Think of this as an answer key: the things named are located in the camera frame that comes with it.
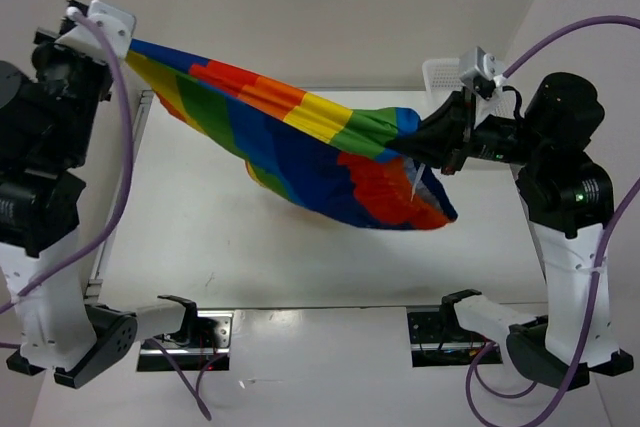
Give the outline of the rainbow striped shorts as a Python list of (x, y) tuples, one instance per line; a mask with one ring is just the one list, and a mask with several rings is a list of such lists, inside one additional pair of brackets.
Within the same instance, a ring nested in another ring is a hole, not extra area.
[(432, 169), (389, 148), (411, 108), (350, 109), (240, 67), (142, 40), (127, 64), (165, 110), (242, 159), (261, 187), (338, 222), (434, 230), (458, 217)]

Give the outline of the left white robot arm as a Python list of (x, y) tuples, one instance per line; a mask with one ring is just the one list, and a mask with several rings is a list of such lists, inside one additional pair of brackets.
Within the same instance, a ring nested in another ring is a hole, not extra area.
[(9, 369), (80, 388), (118, 363), (136, 342), (167, 337), (185, 347), (200, 332), (194, 302), (162, 296), (118, 311), (89, 304), (79, 261), (78, 199), (98, 105), (122, 76), (92, 32), (65, 21), (38, 31), (26, 76), (1, 66), (1, 269), (21, 324)]

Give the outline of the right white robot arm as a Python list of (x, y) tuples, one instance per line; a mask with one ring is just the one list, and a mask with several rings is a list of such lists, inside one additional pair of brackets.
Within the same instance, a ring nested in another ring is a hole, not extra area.
[(617, 376), (634, 366), (610, 329), (600, 240), (613, 225), (613, 186), (585, 151), (603, 117), (596, 88), (558, 72), (512, 118), (479, 116), (472, 92), (461, 89), (390, 144), (446, 175), (469, 158), (518, 167), (515, 185), (544, 265), (547, 314), (522, 314), (467, 289), (442, 299), (438, 325), (450, 340), (475, 332), (496, 342), (508, 368), (555, 389), (574, 390), (594, 373)]

